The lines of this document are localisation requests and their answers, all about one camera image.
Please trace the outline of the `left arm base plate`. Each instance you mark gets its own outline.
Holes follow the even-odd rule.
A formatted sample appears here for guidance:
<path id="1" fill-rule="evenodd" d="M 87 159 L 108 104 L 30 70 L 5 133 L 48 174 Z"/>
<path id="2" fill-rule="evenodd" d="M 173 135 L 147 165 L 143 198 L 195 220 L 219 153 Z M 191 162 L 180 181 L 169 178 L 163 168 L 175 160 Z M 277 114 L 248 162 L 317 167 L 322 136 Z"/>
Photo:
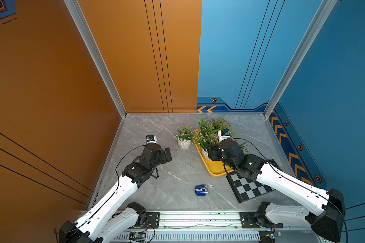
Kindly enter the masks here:
<path id="1" fill-rule="evenodd" d="M 141 228 L 146 229 L 152 226 L 155 229 L 159 228 L 160 212 L 146 212 L 140 219 Z"/>

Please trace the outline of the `red flower white pot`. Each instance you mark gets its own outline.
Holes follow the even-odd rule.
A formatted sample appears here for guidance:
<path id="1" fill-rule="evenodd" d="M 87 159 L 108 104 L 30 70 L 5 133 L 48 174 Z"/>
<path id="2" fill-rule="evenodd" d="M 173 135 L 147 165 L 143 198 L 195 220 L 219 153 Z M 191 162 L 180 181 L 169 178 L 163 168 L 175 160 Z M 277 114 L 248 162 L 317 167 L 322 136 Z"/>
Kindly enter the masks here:
<path id="1" fill-rule="evenodd" d="M 214 131 L 229 129 L 231 127 L 230 123 L 223 118 L 213 119 L 211 123 L 214 128 Z"/>

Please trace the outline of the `yellow plastic tray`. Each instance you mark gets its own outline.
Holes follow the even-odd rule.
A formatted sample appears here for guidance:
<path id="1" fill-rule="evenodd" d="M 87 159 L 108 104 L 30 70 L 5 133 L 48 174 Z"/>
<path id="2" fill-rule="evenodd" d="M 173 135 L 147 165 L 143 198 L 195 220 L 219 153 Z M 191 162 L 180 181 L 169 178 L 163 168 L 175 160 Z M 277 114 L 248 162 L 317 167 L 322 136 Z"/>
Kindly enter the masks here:
<path id="1" fill-rule="evenodd" d="M 195 143 L 196 149 L 198 150 L 198 153 L 210 176 L 212 176 L 214 178 L 218 178 L 221 176 L 225 176 L 227 173 L 234 172 L 234 170 L 228 166 L 226 166 L 226 171 L 225 171 L 224 164 L 221 161 L 212 161 L 208 157 L 208 154 L 199 145 L 199 143 L 196 142 L 196 140 L 194 140 L 194 143 Z"/>

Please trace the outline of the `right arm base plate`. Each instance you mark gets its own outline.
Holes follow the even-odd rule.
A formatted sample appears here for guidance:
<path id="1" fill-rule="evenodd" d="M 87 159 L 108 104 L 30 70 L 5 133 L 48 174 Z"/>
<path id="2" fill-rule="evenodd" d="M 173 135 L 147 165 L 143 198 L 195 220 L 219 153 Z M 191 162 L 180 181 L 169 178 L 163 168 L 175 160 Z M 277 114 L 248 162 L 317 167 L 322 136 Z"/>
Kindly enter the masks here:
<path id="1" fill-rule="evenodd" d="M 239 213 L 242 228 L 264 228 L 264 229 L 281 229 L 284 228 L 282 223 L 274 224 L 265 215 L 255 212 Z"/>

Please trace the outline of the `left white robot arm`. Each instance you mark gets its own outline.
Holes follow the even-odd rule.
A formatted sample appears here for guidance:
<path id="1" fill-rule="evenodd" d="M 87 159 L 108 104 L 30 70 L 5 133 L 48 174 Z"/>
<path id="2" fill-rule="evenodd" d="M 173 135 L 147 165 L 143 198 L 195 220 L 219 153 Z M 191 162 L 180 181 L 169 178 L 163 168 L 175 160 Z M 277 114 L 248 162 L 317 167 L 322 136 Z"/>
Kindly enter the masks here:
<path id="1" fill-rule="evenodd" d="M 141 155 L 126 166 L 108 193 L 74 223 L 67 221 L 55 231 L 59 243 L 109 243 L 129 228 L 141 228 L 146 221 L 146 209 L 130 203 L 117 214 L 120 206 L 156 173 L 157 167 L 171 162 L 170 148 L 155 142 L 144 146 Z"/>

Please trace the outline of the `pink flower back pot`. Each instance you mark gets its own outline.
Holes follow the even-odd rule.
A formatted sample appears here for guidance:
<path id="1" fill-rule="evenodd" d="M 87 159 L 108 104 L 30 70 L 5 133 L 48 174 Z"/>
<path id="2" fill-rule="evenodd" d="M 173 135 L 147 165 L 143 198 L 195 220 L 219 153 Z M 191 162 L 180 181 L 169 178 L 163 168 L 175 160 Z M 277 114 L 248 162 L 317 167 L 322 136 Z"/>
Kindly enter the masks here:
<path id="1" fill-rule="evenodd" d="M 175 138 L 180 149 L 188 150 L 192 144 L 193 129 L 189 126 L 177 127 Z"/>

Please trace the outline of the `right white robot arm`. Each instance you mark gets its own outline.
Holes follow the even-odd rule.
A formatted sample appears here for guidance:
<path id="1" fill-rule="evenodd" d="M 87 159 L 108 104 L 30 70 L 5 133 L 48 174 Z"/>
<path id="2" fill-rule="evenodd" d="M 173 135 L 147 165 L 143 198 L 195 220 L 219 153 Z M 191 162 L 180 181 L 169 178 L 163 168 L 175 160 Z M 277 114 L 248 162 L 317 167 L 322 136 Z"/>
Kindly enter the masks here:
<path id="1" fill-rule="evenodd" d="M 299 203 L 298 207 L 261 203 L 256 218 L 262 226 L 299 225 L 335 243 L 340 242 L 342 233 L 347 231 L 342 192 L 317 188 L 281 171 L 263 156 L 245 154 L 231 138 L 223 137 L 218 145 L 210 146 L 208 155 L 238 175 L 267 185 Z"/>

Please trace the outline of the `pink flower white pot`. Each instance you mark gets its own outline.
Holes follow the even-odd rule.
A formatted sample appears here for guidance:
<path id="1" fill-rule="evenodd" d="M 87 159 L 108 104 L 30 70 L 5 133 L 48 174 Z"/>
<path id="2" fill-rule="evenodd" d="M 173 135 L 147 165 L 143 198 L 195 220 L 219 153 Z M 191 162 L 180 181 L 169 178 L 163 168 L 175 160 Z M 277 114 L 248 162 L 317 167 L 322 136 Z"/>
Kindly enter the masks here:
<path id="1" fill-rule="evenodd" d="M 214 132 L 212 121 L 202 117 L 199 120 L 199 131 L 203 134 L 212 134 Z"/>

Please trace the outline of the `orange flower back pot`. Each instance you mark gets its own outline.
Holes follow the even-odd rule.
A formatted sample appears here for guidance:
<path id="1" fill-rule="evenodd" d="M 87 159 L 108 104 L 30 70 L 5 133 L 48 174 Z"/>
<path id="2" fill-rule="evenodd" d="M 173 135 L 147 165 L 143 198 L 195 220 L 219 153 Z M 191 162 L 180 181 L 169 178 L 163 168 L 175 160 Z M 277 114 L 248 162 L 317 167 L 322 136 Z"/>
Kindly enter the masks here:
<path id="1" fill-rule="evenodd" d="M 200 147 L 201 154 L 205 160 L 210 160 L 208 152 L 211 146 L 219 144 L 219 137 L 217 130 L 209 128 L 196 129 L 193 132 L 193 139 L 195 145 Z"/>

